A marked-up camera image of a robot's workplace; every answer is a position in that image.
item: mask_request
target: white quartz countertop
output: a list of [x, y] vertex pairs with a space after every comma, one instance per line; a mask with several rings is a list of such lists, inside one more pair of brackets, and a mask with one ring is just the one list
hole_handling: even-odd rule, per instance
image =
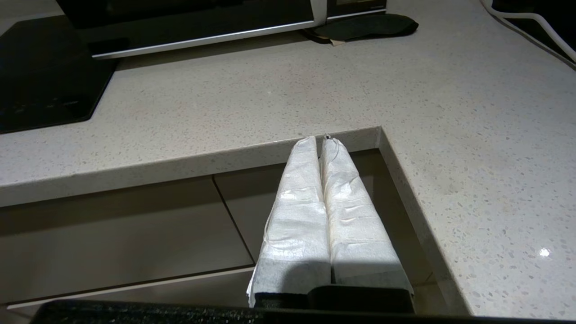
[[340, 134], [381, 149], [456, 311], [576, 319], [576, 72], [476, 0], [389, 2], [414, 35], [124, 60], [91, 120], [0, 135], [0, 206], [284, 162]]

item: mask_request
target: black oven mitt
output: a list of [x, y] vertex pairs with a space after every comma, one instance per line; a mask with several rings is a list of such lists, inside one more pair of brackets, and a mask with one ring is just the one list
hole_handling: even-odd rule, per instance
[[345, 41], [363, 37], [406, 36], [414, 33], [417, 28], [418, 23], [406, 16], [373, 14], [337, 20], [315, 28], [313, 33], [324, 39]]

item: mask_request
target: microwave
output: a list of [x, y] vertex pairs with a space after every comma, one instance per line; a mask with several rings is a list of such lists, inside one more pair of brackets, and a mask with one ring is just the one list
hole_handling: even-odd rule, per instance
[[57, 1], [98, 59], [295, 31], [386, 11], [386, 0]]

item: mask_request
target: black induction cooktop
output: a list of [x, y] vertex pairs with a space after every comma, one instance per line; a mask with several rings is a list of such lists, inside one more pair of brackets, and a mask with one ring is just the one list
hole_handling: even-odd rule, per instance
[[17, 22], [0, 36], [0, 134], [90, 119], [115, 67], [66, 16]]

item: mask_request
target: cabinet drawer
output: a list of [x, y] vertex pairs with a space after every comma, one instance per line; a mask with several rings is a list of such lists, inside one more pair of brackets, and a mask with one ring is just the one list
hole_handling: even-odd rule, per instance
[[[247, 307], [246, 288], [252, 277], [253, 267], [202, 276], [154, 282], [68, 296], [67, 299], [105, 300], [108, 302], [142, 302]], [[8, 306], [9, 311], [26, 317], [33, 316], [43, 303], [41, 300]]]
[[0, 209], [0, 303], [251, 265], [209, 177]]
[[264, 226], [285, 166], [275, 164], [214, 175], [214, 181], [254, 260], [258, 260], [260, 255]]

